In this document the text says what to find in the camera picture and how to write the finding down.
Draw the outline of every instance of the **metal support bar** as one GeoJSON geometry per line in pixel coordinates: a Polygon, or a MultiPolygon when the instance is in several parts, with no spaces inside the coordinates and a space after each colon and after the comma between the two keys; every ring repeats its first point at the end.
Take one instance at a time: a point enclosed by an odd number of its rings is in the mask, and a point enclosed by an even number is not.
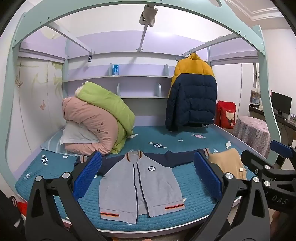
{"type": "MultiPolygon", "coordinates": [[[[149,5],[150,8],[154,8],[155,5],[151,4],[149,5]]],[[[141,42],[140,42],[140,47],[138,49],[136,49],[137,52],[141,52],[142,51],[142,45],[143,45],[143,42],[144,42],[144,38],[145,38],[145,34],[146,34],[146,31],[147,31],[147,28],[148,28],[148,24],[145,24],[144,26],[144,29],[143,29],[143,32],[142,32],[142,38],[141,38],[141,42]]]]}
{"type": "Polygon", "coordinates": [[[75,44],[77,44],[81,48],[85,49],[90,54],[92,54],[91,48],[89,46],[85,45],[83,42],[81,42],[79,39],[77,39],[75,36],[73,36],[68,30],[66,30],[65,28],[61,27],[60,25],[56,24],[55,22],[52,22],[52,23],[49,23],[47,25],[47,27],[49,27],[52,30],[58,32],[62,36],[66,37],[67,39],[71,40],[72,42],[74,42],[75,44]]]}
{"type": "Polygon", "coordinates": [[[236,34],[229,34],[229,35],[226,35],[226,36],[223,36],[223,37],[219,37],[217,39],[214,39],[212,41],[209,41],[209,42],[206,42],[196,48],[193,48],[185,53],[183,53],[182,55],[186,56],[186,55],[189,55],[191,53],[194,53],[194,52],[197,52],[199,50],[202,50],[202,49],[205,49],[207,47],[210,47],[210,46],[213,46],[213,45],[216,45],[216,44],[220,44],[220,43],[223,43],[225,41],[229,41],[229,40],[233,40],[233,39],[237,39],[239,38],[239,36],[237,36],[236,34]]]}

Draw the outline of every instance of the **computer monitor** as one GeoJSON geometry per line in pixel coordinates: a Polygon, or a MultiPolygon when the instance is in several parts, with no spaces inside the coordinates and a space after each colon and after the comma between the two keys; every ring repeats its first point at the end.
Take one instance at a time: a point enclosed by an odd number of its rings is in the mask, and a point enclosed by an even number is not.
{"type": "Polygon", "coordinates": [[[271,93],[272,108],[276,109],[279,115],[281,115],[282,112],[289,115],[291,110],[291,103],[291,97],[276,92],[271,93]]]}

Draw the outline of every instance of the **pink comforter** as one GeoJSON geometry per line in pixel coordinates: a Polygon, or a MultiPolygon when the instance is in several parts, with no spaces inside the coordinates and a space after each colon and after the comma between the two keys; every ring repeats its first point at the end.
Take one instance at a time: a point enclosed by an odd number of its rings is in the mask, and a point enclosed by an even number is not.
{"type": "Polygon", "coordinates": [[[82,155],[91,155],[98,150],[103,155],[108,154],[118,137],[118,122],[108,111],[88,104],[76,97],[63,99],[63,117],[66,121],[83,123],[99,139],[99,143],[65,144],[65,149],[82,155]]]}

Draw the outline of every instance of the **green comforter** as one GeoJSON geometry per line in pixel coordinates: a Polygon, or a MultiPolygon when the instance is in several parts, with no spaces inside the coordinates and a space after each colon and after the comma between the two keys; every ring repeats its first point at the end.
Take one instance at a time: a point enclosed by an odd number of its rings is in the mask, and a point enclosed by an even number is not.
{"type": "Polygon", "coordinates": [[[124,146],[127,136],[133,134],[133,125],[135,123],[133,112],[118,95],[89,81],[85,82],[81,90],[77,93],[77,97],[108,111],[117,119],[118,137],[111,153],[118,154],[124,146]]]}

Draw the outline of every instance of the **bed frame arch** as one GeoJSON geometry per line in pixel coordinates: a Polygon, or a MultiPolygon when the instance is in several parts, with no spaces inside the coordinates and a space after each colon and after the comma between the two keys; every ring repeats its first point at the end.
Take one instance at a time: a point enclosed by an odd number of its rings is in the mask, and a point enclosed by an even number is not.
{"type": "MultiPolygon", "coordinates": [[[[50,25],[53,21],[79,11],[117,4],[154,4],[156,6],[170,7],[186,11],[200,17],[206,18],[222,27],[230,30],[258,52],[260,66],[260,91],[264,115],[271,138],[281,141],[280,131],[277,126],[270,99],[268,85],[268,63],[266,58],[265,43],[260,26],[253,29],[242,22],[225,3],[224,0],[216,0],[220,7],[213,5],[209,0],[43,0],[28,12],[23,13],[15,29],[9,48],[7,67],[4,83],[2,107],[0,111],[0,172],[10,188],[15,190],[16,179],[13,176],[6,159],[6,143],[9,134],[9,123],[12,113],[12,102],[14,94],[15,67],[21,42],[38,29],[50,25]]],[[[273,164],[277,154],[270,152],[268,162],[273,164]]]]}

